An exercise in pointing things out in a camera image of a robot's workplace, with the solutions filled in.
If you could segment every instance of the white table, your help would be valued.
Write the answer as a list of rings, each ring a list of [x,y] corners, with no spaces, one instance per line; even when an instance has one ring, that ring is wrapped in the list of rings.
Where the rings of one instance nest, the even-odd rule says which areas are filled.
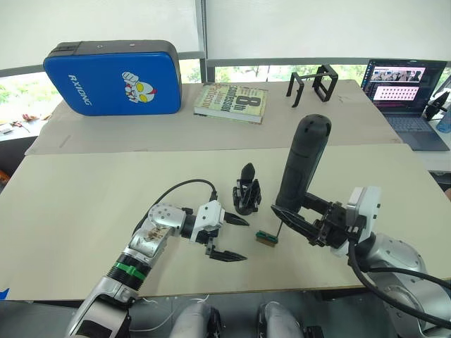
[[[431,127],[451,149],[451,133],[439,132],[436,128],[439,120],[429,121]],[[427,171],[451,173],[451,151],[415,151]]]
[[[239,85],[269,90],[261,125],[195,116],[202,84],[184,84],[183,106],[171,115],[83,116],[62,102],[26,154],[283,148],[314,113],[332,121],[330,145],[402,142],[354,80],[338,81],[328,102],[306,85],[297,108],[295,92],[285,96],[288,82]]]
[[[275,233],[275,201],[288,149],[128,152],[26,156],[0,195],[0,290],[8,299],[83,299],[128,242],[132,229],[163,191],[182,180],[211,180],[233,211],[232,186],[253,162],[262,189],[251,227],[225,225],[218,248],[248,257],[224,263],[204,247],[172,238],[143,284],[142,296],[327,289],[359,285],[345,258],[313,247],[284,227],[275,248],[255,232]],[[310,192],[346,203],[354,186],[382,187],[376,231],[419,250],[428,272],[451,277],[445,253],[450,202],[405,144],[328,146]],[[197,208],[209,188],[186,186],[167,201]],[[303,213],[312,221],[314,214]]]

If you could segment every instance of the black cable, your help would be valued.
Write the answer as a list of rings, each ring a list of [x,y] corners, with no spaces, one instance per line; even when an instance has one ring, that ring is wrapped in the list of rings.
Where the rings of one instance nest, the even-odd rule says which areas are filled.
[[[402,312],[408,314],[408,315],[412,315],[418,319],[424,320],[428,323],[432,323],[434,325],[437,325],[439,327],[444,327],[446,329],[451,329],[451,322],[448,320],[444,320],[442,318],[439,317],[435,317],[434,315],[430,315],[428,313],[423,313],[420,312],[414,308],[412,308],[411,306],[407,306],[399,301],[397,301],[396,299],[388,296],[387,294],[385,294],[384,292],[382,292],[381,290],[379,290],[377,287],[375,287],[374,285],[372,285],[369,280],[367,280],[367,278],[364,276],[364,274],[361,272],[359,264],[357,262],[357,257],[356,257],[356,253],[355,253],[355,246],[357,245],[357,242],[354,239],[350,239],[349,240],[350,245],[349,245],[349,257],[350,257],[350,264],[351,264],[351,268],[354,271],[354,274],[357,276],[357,278],[359,279],[359,281],[371,292],[373,292],[378,298],[382,299],[384,302],[386,302],[387,304],[401,310]]]
[[[282,224],[283,224],[283,221],[280,222],[279,230],[277,231],[277,235],[276,235],[277,238],[279,237],[280,230],[282,229]]]
[[[141,220],[138,222],[138,224],[136,224],[135,229],[133,230],[134,234],[136,232],[136,230],[140,229],[142,226],[142,223],[144,223],[144,221],[147,218],[147,214],[149,213],[150,209],[152,208],[152,206],[154,206],[155,204],[158,204],[161,202],[162,199],[164,199],[166,197],[167,194],[169,194],[170,192],[172,192],[174,189],[177,189],[179,187],[181,187],[182,185],[188,184],[188,183],[196,183],[196,182],[200,182],[200,183],[205,183],[208,184],[211,187],[211,195],[210,195],[210,201],[213,201],[215,199],[218,199],[218,192],[216,191],[216,188],[214,187],[213,183],[211,183],[210,181],[207,180],[203,180],[202,178],[195,178],[193,180],[188,180],[188,181],[183,181],[180,182],[176,185],[174,185],[173,187],[169,188],[168,190],[166,190],[149,208],[149,210],[144,214],[144,216],[142,216]]]
[[[369,269],[370,273],[401,273],[403,275],[409,275],[421,278],[423,280],[428,280],[429,282],[436,283],[440,285],[441,287],[444,287],[446,289],[451,290],[451,284],[449,282],[446,282],[445,280],[441,280],[440,278],[427,275],[426,273],[419,273],[417,271],[412,271],[408,269],[401,269],[401,268],[372,268]]]

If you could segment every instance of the window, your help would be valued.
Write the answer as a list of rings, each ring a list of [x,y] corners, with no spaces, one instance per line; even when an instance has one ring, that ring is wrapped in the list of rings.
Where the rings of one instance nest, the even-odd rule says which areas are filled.
[[[241,67],[216,67],[217,82],[289,81],[292,72],[299,75],[316,73],[320,65],[254,65]],[[356,80],[360,85],[366,65],[332,65],[341,80]]]
[[[440,79],[438,80],[438,84],[437,84],[437,87],[435,88],[435,90],[437,90],[437,88],[439,88],[439,86],[441,86],[441,84],[444,83],[444,81],[446,81],[446,79],[449,78],[450,75],[451,75],[451,67],[446,67],[444,69],[442,75],[440,76]]]
[[[201,82],[199,60],[180,60],[182,82]],[[0,77],[0,124],[23,120],[22,114],[44,118],[62,97],[45,72]]]

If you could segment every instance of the cartoon sticker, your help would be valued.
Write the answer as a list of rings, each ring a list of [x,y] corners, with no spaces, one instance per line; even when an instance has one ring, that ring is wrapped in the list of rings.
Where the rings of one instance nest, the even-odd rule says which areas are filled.
[[[130,72],[122,73],[125,82],[125,95],[131,102],[150,102],[154,99],[156,89],[150,84],[140,81],[139,77]]]

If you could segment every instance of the black phone holder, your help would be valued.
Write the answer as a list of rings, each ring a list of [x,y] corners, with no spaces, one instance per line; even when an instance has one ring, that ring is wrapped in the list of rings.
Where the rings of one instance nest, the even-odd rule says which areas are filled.
[[[249,215],[259,210],[261,191],[258,180],[254,180],[255,169],[252,163],[248,163],[241,170],[241,178],[237,180],[237,186],[233,187],[233,205],[240,215]]]
[[[430,121],[434,117],[436,113],[439,111],[446,112],[447,109],[443,108],[443,105],[446,103],[446,100],[448,99],[448,96],[450,95],[450,92],[444,92],[441,94],[437,99],[434,100],[432,104],[428,104],[426,108],[426,120]]]
[[[321,82],[323,80],[323,77],[329,77],[332,82],[329,85],[329,88],[326,88],[324,84]],[[338,81],[338,74],[334,71],[334,69],[330,65],[321,65],[318,67],[318,70],[316,71],[316,74],[311,75],[303,75],[299,76],[296,72],[291,73],[290,83],[288,85],[288,91],[287,96],[291,96],[291,91],[293,88],[293,84],[295,82],[295,79],[297,83],[299,84],[299,89],[297,90],[295,104],[292,105],[292,107],[297,107],[299,104],[299,100],[301,99],[302,91],[304,90],[304,81],[303,79],[309,79],[314,77],[315,80],[313,81],[313,88],[320,98],[322,102],[329,101],[330,96],[333,93],[333,90],[335,88],[335,85]]]

